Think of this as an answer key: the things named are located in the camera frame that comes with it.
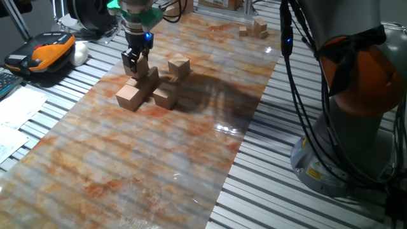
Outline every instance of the black cable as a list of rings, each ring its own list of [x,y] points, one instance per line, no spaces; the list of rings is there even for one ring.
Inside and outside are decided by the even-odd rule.
[[[289,57],[284,57],[284,60],[286,61],[287,75],[288,75],[288,78],[289,78],[289,81],[290,81],[291,94],[292,94],[292,96],[293,96],[293,102],[294,102],[294,106],[295,106],[296,111],[297,111],[297,114],[298,114],[298,118],[300,119],[300,123],[301,123],[301,126],[302,126],[302,128],[303,128],[303,131],[304,131],[304,133],[305,133],[305,137],[308,139],[308,142],[309,142],[309,144],[310,144],[312,150],[314,151],[316,157],[318,158],[318,161],[320,161],[320,163],[322,164],[322,166],[323,166],[332,176],[334,176],[334,177],[337,178],[338,180],[340,180],[340,181],[342,181],[342,182],[344,182],[344,183],[347,183],[347,184],[349,184],[349,185],[352,185],[352,186],[354,186],[354,187],[357,187],[357,188],[369,188],[369,189],[370,189],[370,187],[367,187],[367,186],[361,186],[361,185],[358,185],[358,184],[350,183],[349,181],[346,181],[346,180],[342,179],[341,177],[339,177],[338,175],[336,175],[334,172],[332,172],[332,171],[329,169],[329,167],[325,164],[324,160],[323,160],[323,159],[321,158],[321,156],[318,154],[318,152],[317,152],[317,150],[316,150],[316,148],[315,148],[313,142],[311,141],[310,135],[309,135],[309,133],[308,133],[308,131],[307,131],[307,128],[306,128],[305,123],[304,123],[304,121],[303,121],[303,118],[302,118],[300,109],[299,109],[299,107],[298,107],[298,103],[300,103],[301,109],[303,110],[304,117],[305,117],[305,119],[306,119],[306,121],[307,121],[307,123],[308,123],[308,126],[309,126],[309,128],[310,128],[311,134],[313,135],[313,138],[315,139],[316,143],[319,144],[318,140],[317,140],[316,137],[315,137],[315,132],[314,132],[314,130],[313,130],[311,124],[309,123],[308,115],[306,114],[305,108],[303,107],[303,103],[302,103],[302,101],[301,101],[301,97],[300,97],[300,95],[299,95],[299,93],[298,93],[298,90],[297,90],[297,88],[296,88],[296,85],[295,85],[295,82],[294,82],[294,79],[293,79],[293,74],[292,74],[292,72],[291,72],[291,66],[290,66]]]
[[[299,6],[297,7],[297,9],[294,9],[294,12],[296,13],[296,17],[297,18],[300,18],[301,17],[301,15],[299,15],[299,13],[301,13],[302,14],[302,12],[301,12],[301,10],[299,9]],[[307,26],[306,26],[306,24],[305,24],[305,20],[303,21],[303,23],[301,23],[300,22],[300,24],[303,26],[303,27],[305,27],[304,28],[304,31],[306,32],[306,34],[307,34],[307,36],[308,36],[308,38],[310,39],[310,42],[311,42],[311,44],[310,45],[312,45],[312,47],[315,47],[315,43],[314,43],[314,41],[313,41],[313,39],[310,37],[310,34],[309,34],[309,32],[308,32],[308,28],[307,28]],[[287,73],[288,72],[290,72],[290,74],[291,74],[291,68],[289,67],[289,63],[288,63],[288,66],[286,66],[287,67]],[[325,79],[323,78],[322,79],[323,80],[323,82],[322,82],[322,84],[323,85],[325,85],[326,87],[324,87],[324,88],[322,88],[322,95],[323,95],[323,98],[322,98],[322,101],[323,101],[323,111],[325,112],[324,113],[324,116],[325,116],[325,118],[326,118],[326,121],[327,121],[327,126],[329,127],[330,126],[330,124],[329,124],[329,120],[328,120],[328,117],[327,117],[327,114],[326,114],[326,110],[328,109],[328,112],[329,112],[329,99],[328,99],[328,86],[326,85],[326,82],[325,82]],[[290,84],[291,84],[291,87],[293,88],[293,87],[295,87],[295,84],[294,84],[294,81],[293,80],[290,80]],[[304,109],[304,107],[303,107],[303,104],[302,104],[302,102],[301,102],[301,99],[300,99],[300,95],[299,95],[299,93],[298,93],[298,91],[296,91],[296,88],[294,88],[294,92],[293,92],[293,100],[294,100],[294,105],[296,106],[296,110],[297,110],[297,113],[298,113],[298,115],[299,115],[299,117],[300,117],[300,122],[301,122],[301,124],[303,125],[303,129],[304,129],[304,131],[305,131],[305,133],[306,133],[306,136],[307,136],[307,138],[308,138],[308,140],[310,140],[309,139],[309,135],[308,135],[308,132],[306,131],[306,128],[305,128],[305,124],[304,124],[304,122],[303,122],[303,120],[302,120],[302,116],[301,116],[301,113],[300,113],[300,110],[298,109],[298,105],[297,105],[297,103],[296,103],[296,99],[295,99],[295,96],[297,96],[298,98],[299,98],[299,102],[300,102],[300,106],[301,106],[301,109],[303,110],[303,113],[305,113],[305,118],[306,118],[306,121],[307,121],[307,123],[308,123],[308,126],[310,126],[310,130],[311,130],[311,134],[313,135],[313,137],[314,137],[314,139],[315,139],[315,141],[316,141],[316,143],[317,143],[317,145],[318,145],[318,147],[320,147],[320,149],[321,149],[321,151],[333,162],[333,163],[335,163],[340,169],[342,169],[342,170],[344,170],[344,171],[347,171],[347,169],[345,169],[345,168],[343,168],[343,166],[339,166],[337,163],[336,163],[336,161],[335,160],[332,160],[332,158],[324,151],[324,149],[322,148],[322,146],[319,144],[319,142],[318,142],[318,140],[315,138],[315,135],[314,135],[314,133],[313,133],[313,130],[312,130],[312,126],[311,126],[311,124],[310,124],[310,122],[309,122],[309,120],[308,120],[308,117],[307,117],[307,114],[306,114],[306,111],[305,111],[305,109]],[[335,145],[333,144],[333,140],[332,140],[332,137],[331,137],[331,135],[329,135],[329,137],[330,137],[330,141],[331,141],[331,144],[332,144],[332,146],[333,146],[333,148],[334,148],[334,150],[336,149],[335,148]],[[318,154],[318,152],[316,152],[316,150],[315,150],[315,146],[313,146],[312,145],[312,148],[313,148],[313,150],[315,151],[315,154],[317,155]],[[341,157],[340,156],[338,156],[338,155],[340,155],[339,153],[337,153],[336,152],[336,155],[337,155],[337,157],[338,157],[338,159],[340,159],[341,160]],[[376,181],[370,181],[370,183],[368,183],[368,182],[366,182],[366,181],[363,181],[362,179],[361,179],[361,177],[368,177],[368,176],[365,176],[364,174],[362,174],[362,175],[360,175],[360,174],[357,174],[357,169],[356,169],[356,171],[355,171],[355,173],[353,173],[353,172],[348,172],[348,174],[351,176],[351,177],[353,177],[354,179],[356,179],[357,181],[359,181],[360,183],[364,183],[366,186],[360,186],[360,185],[355,185],[355,184],[352,184],[352,183],[350,183],[350,182],[348,182],[348,181],[345,181],[345,180],[342,180],[342,179],[340,179],[338,176],[336,176],[336,174],[333,174],[333,173],[331,173],[334,177],[336,177],[336,178],[338,178],[339,180],[341,180],[341,181],[343,181],[343,182],[345,182],[345,183],[347,183],[347,184],[349,184],[349,185],[352,185],[352,186],[355,186],[355,187],[358,187],[358,188],[372,188],[372,189],[382,189],[383,188],[383,185],[385,185],[386,186],[386,184],[385,183],[381,183],[381,182],[376,182]]]
[[[256,3],[259,3],[259,2],[265,2],[266,3],[267,1],[265,1],[265,0],[255,0],[254,2],[252,2],[252,5],[256,4]]]
[[[180,21],[181,15],[184,13],[185,8],[186,8],[187,0],[185,0],[184,9],[181,8],[181,0],[178,0],[177,2],[178,2],[178,7],[179,7],[179,15],[178,15],[177,20],[175,20],[175,21],[169,20],[169,19],[167,19],[166,17],[172,17],[172,16],[164,16],[163,19],[164,19],[166,22],[175,24],[175,23],[177,23],[177,22]]]

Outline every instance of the wooden block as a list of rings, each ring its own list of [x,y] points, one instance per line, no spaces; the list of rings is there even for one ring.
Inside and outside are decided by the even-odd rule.
[[[116,93],[116,99],[119,106],[129,111],[134,111],[142,104],[151,90],[152,87],[149,79],[146,78],[141,81],[130,79],[126,85]]]
[[[190,60],[181,54],[176,54],[168,61],[170,74],[177,78],[184,78],[191,72]]]
[[[260,32],[267,30],[267,23],[261,19],[257,18],[253,22],[253,33],[259,34]]]
[[[133,78],[130,78],[129,80],[127,80],[126,85],[135,87],[135,85],[137,84],[137,81]]]
[[[181,6],[184,7],[184,5],[185,5],[185,0],[181,0],[181,2],[182,2]],[[184,15],[187,15],[187,14],[189,14],[189,13],[193,13],[193,11],[194,11],[194,8],[193,8],[193,1],[192,1],[192,0],[188,0],[188,1],[186,2],[186,8],[185,8],[185,11],[184,11]]]
[[[160,76],[158,75],[158,68],[157,67],[151,67],[148,72],[147,72],[147,78],[151,88],[154,88],[157,84],[158,81],[160,80]],[[131,87],[140,87],[140,83],[142,83],[141,81],[137,81],[133,78],[130,78],[127,82],[126,85],[129,85]]]
[[[122,87],[120,91],[116,93],[116,99],[119,106],[129,111],[134,111],[142,103],[139,89],[130,85],[124,85],[124,87]]]
[[[155,88],[160,80],[160,76],[158,75],[158,68],[151,67],[151,69],[148,70],[147,78],[149,79],[151,88]]]
[[[135,77],[136,80],[141,80],[144,77],[147,76],[147,72],[148,72],[148,62],[147,62],[147,58],[141,56],[139,58],[139,60],[137,61],[137,76]]]
[[[178,16],[179,15],[178,3],[167,7],[167,9],[164,12],[164,15],[165,16],[171,16],[171,17]]]
[[[168,83],[162,83],[153,93],[154,101],[157,106],[165,109],[171,109],[178,101],[178,92],[175,86]]]
[[[247,36],[247,27],[239,27],[239,36]]]
[[[147,59],[142,55],[137,61],[137,73],[134,74],[129,67],[124,66],[124,68],[126,75],[131,76],[133,79],[137,81],[146,77],[149,69]]]
[[[268,32],[267,31],[260,32],[258,36],[261,39],[265,39],[268,37]]]

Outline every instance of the stacked wooden blocks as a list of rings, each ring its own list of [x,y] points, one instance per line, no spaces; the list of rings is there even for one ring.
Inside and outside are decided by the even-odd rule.
[[[149,68],[147,60],[144,57],[137,62],[137,73],[131,75],[133,77],[116,93],[116,99],[119,106],[134,111],[157,86],[160,77],[157,67]]]
[[[190,60],[181,54],[175,54],[168,61],[170,74],[176,78],[184,80],[191,72]],[[153,93],[154,101],[157,106],[165,109],[171,109],[178,101],[177,87],[168,83],[161,83]]]
[[[190,60],[181,54],[176,54],[168,61],[170,74],[180,80],[185,79],[191,72]],[[132,76],[126,85],[116,93],[119,106],[135,111],[153,92],[155,104],[165,109],[171,109],[178,100],[177,87],[169,83],[160,84],[157,67],[148,67],[147,59],[141,57],[137,61],[137,73],[126,69],[127,75]]]
[[[267,23],[261,18],[255,19],[253,22],[253,33],[261,39],[267,38]]]

